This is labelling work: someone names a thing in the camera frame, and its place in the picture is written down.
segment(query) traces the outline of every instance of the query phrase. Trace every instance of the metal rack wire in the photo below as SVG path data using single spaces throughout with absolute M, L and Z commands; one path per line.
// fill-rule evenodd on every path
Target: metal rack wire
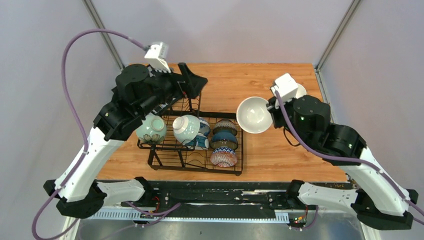
M 140 149 L 150 149 L 147 160 L 149 166 L 154 169 L 210 172 L 222 174 L 235 174 L 239 176 L 243 171 L 243 143 L 244 133 L 236 120 L 235 113 L 226 112 L 204 112 L 200 111 L 201 95 L 196 99 L 183 98 L 174 103 L 163 113 L 163 120 L 166 123 L 166 136 L 160 144 L 146 144 L 138 140 L 137 146 Z M 231 120 L 237 129 L 238 148 L 235 150 L 237 163 L 231 167 L 219 167 L 211 163 L 210 158 L 212 148 L 208 150 L 190 149 L 188 146 L 180 144 L 174 137 L 172 123 L 183 115 L 193 115 L 204 118 L 210 125 L 211 133 L 208 136 L 209 142 L 212 138 L 212 129 L 221 119 Z

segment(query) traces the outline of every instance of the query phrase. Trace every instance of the white backdrop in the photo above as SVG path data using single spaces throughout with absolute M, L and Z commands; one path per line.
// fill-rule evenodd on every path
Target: white backdrop
M 170 46 L 170 63 L 318 63 L 351 0 L 93 0 L 107 29 Z M 144 62 L 117 42 L 125 64 Z
M 29 240 L 48 198 L 44 182 L 59 177 L 83 144 L 62 90 L 62 52 L 95 26 L 82 1 L 0 0 L 0 23 L 0 239 Z M 110 101 L 118 74 L 100 35 L 70 49 L 67 85 L 86 130 Z M 41 215 L 42 237 L 62 231 L 56 202 Z
M 366 0 L 322 69 L 334 118 L 354 127 L 379 163 L 424 208 L 424 1 Z M 414 210 L 415 217 L 420 217 Z M 423 239 L 424 226 L 383 240 Z

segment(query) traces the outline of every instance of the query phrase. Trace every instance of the wooden table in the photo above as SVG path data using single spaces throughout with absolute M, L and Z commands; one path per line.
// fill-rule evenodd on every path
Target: wooden table
M 238 105 L 251 96 L 272 97 L 273 81 L 290 73 L 303 85 L 309 95 L 322 99 L 311 64 L 245 64 L 195 63 L 187 64 L 191 71 L 208 79 L 202 91 L 200 110 L 235 113 Z M 240 176 L 222 173 L 153 170 L 147 164 L 148 149 L 137 147 L 135 132 L 109 159 L 98 179 L 124 180 L 144 177 L 148 181 L 244 181 L 290 182 L 293 179 L 309 182 L 345 182 L 346 176 L 338 167 L 323 161 L 302 147 L 290 146 L 281 129 L 270 127 L 261 134 L 245 132 L 244 169 Z

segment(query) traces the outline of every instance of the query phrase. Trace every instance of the blue bowl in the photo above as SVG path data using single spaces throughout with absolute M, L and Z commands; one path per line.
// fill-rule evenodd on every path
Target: blue bowl
M 214 143 L 214 142 L 218 142 L 218 141 L 221 141 L 221 140 L 230 141 L 230 142 L 235 143 L 237 145 L 239 144 L 237 142 L 236 136 L 234 136 L 230 131 L 227 131 L 227 130 L 221 130 L 221 131 L 217 132 L 215 135 L 213 135 L 211 142 Z

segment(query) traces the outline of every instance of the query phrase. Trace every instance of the black cable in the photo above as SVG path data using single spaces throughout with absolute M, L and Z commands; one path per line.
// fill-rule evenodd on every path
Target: black cable
M 284 134 L 284 137 L 285 137 L 285 139 L 287 140 L 288 144 L 292 145 L 293 147 L 298 147 L 298 146 L 300 146 L 300 145 L 301 145 L 300 143 L 298 143 L 298 144 L 294 145 L 294 144 L 293 144 L 293 143 L 289 140 L 289 138 L 288 138 L 288 137 L 287 137 L 287 135 L 286 135 L 286 127 L 284 127 L 284 128 L 283 128 L 282 133 Z

